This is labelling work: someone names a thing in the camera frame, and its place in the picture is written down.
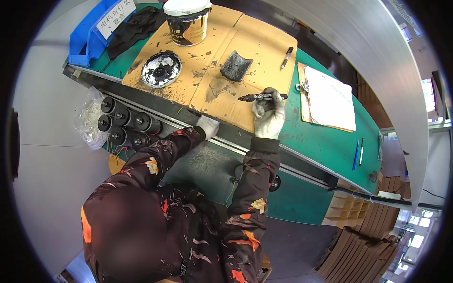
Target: white work glove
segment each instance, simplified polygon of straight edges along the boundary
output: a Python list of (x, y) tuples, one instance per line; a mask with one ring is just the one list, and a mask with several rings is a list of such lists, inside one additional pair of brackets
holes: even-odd
[(197, 122), (197, 126), (201, 127), (204, 130), (204, 133), (206, 134), (206, 140), (212, 138), (217, 134), (219, 125), (220, 122), (217, 122), (206, 116), (201, 116)]
[(272, 100), (254, 101), (252, 111), (255, 114), (255, 137), (278, 139), (285, 120), (284, 103), (280, 93), (267, 87), (263, 93), (272, 93)]

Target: yellow wire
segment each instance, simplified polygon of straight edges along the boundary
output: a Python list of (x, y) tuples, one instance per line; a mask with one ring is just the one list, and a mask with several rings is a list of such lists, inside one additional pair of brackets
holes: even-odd
[(236, 182), (234, 182), (234, 183), (233, 183), (233, 188), (231, 189), (230, 195), (229, 195), (229, 196), (228, 196), (228, 197), (226, 198), (226, 201), (225, 201), (225, 206), (226, 206), (227, 208), (228, 208), (228, 206), (227, 206), (227, 202), (228, 202), (228, 200), (230, 199), (230, 197), (231, 197), (231, 194), (232, 194), (232, 193), (233, 193), (233, 191), (234, 191), (234, 185), (236, 185)]

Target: paint-covered lid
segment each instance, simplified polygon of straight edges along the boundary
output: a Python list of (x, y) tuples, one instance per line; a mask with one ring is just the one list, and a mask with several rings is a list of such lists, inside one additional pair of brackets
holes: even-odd
[(170, 16), (186, 16), (211, 6), (210, 0), (168, 0), (164, 4), (164, 13)]

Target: black jacket with orange flowers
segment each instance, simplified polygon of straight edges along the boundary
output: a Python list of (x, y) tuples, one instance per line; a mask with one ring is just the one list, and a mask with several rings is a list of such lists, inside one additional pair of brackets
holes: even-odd
[(90, 225), (94, 211), (107, 193), (118, 187), (135, 186), (154, 191), (160, 198), (167, 222), (167, 244), (171, 239), (171, 248), (158, 269), (167, 273), (169, 280), (182, 282), (179, 271), (182, 251), (187, 247), (189, 223), (195, 212), (200, 211), (201, 228), (193, 239), (185, 282), (258, 282), (268, 191), (280, 166), (279, 141), (252, 139), (251, 150), (243, 162), (244, 174), (228, 208), (228, 219), (220, 225), (216, 212), (202, 194), (184, 185), (157, 186), (175, 161), (204, 139), (204, 131), (194, 127), (158, 140), (136, 152), (119, 173), (108, 178), (87, 199), (81, 209), (84, 255), (96, 281), (102, 282), (107, 274), (92, 250)]

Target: black cable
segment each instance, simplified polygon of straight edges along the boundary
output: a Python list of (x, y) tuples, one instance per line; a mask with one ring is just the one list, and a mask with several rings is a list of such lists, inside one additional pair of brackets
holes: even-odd
[(428, 190), (423, 189), (422, 191), (425, 191), (425, 192), (427, 192), (428, 194), (433, 195), (433, 196), (435, 196), (435, 197), (440, 197), (440, 198), (445, 199), (445, 197), (441, 197), (441, 196), (435, 195), (435, 194), (433, 194), (432, 192), (430, 192), (430, 191), (428, 191)]

